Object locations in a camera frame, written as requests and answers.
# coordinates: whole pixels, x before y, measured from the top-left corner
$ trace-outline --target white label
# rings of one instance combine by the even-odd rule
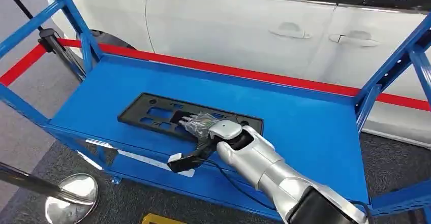
[[[151,158],[148,158],[148,157],[145,157],[145,156],[141,156],[141,155],[138,155],[138,154],[133,154],[133,153],[130,153],[130,152],[125,152],[125,151],[122,151],[122,150],[118,150],[118,153],[122,154],[124,156],[130,157],[130,158],[136,159],[136,160],[138,160],[140,162],[144,162],[144,163],[150,164],[152,166],[159,167],[159,168],[162,168],[162,169],[165,169],[165,170],[168,170],[168,171],[172,172],[171,169],[169,168],[169,166],[167,164],[165,164],[163,162],[160,162],[160,161],[157,161],[155,159],[151,159]],[[186,176],[186,177],[193,177],[193,175],[195,174],[195,169],[190,169],[190,170],[187,170],[187,171],[178,172],[178,174]]]

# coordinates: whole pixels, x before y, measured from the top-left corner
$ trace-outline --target white car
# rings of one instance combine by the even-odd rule
[[[357,88],[431,8],[431,0],[73,1],[99,42]],[[62,12],[52,19],[78,38]],[[426,101],[412,67],[385,92]],[[430,125],[428,111],[377,102],[363,130],[431,149]]]

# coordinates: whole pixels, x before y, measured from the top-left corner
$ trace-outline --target chrome stanchion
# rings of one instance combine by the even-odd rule
[[[78,173],[54,185],[43,179],[0,163],[0,180],[48,196],[45,216],[51,224],[75,224],[96,206],[100,189],[96,180]]]

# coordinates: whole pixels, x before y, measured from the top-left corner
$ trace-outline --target robotic arm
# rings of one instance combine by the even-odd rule
[[[202,115],[184,118],[182,124],[195,136],[217,142],[221,159],[273,201],[284,223],[368,223],[362,211],[335,191],[289,167],[274,146],[252,127],[215,118],[211,123],[202,123]],[[168,165],[176,160],[171,158]]]

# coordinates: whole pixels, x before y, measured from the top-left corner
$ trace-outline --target blue metal cart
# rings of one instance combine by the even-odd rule
[[[431,205],[431,181],[369,198],[358,132],[377,96],[413,64],[426,97],[431,102],[431,66],[424,51],[431,45],[431,15],[389,57],[355,96],[262,81],[276,76],[242,69],[158,56],[165,60],[137,59],[102,52],[72,0],[55,0],[0,44],[0,58],[56,11],[62,9],[81,37],[85,80],[57,114],[48,119],[0,84],[0,98],[41,129],[75,150],[88,162],[113,176],[128,178],[180,194],[258,213],[279,215],[238,192],[211,165],[192,177],[155,167],[178,152],[193,150],[190,142],[117,121],[117,116],[142,92],[264,119],[263,135],[287,164],[303,175],[326,184],[349,200],[368,203],[373,215],[386,215]],[[92,66],[91,58],[97,60]],[[97,144],[92,154],[81,141]],[[120,150],[109,164],[103,147]],[[138,155],[146,160],[128,157]],[[255,198],[270,204],[214,154],[211,159]]]

